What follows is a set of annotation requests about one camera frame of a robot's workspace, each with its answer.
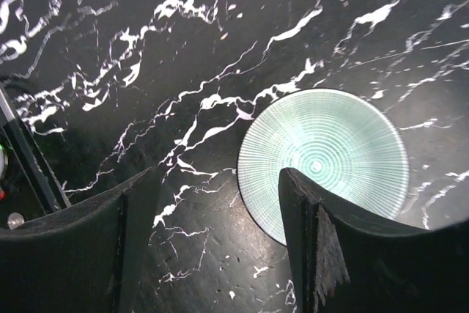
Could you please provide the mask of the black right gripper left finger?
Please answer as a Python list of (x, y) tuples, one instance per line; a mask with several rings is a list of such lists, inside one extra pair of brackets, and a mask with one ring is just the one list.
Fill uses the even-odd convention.
[(152, 231), (155, 167), (65, 210), (1, 230), (2, 312), (131, 312)]

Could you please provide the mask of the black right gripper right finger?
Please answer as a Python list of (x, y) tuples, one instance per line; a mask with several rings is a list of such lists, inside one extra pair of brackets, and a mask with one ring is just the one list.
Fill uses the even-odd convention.
[(299, 312), (466, 312), (468, 222), (383, 218), (293, 168), (278, 198)]

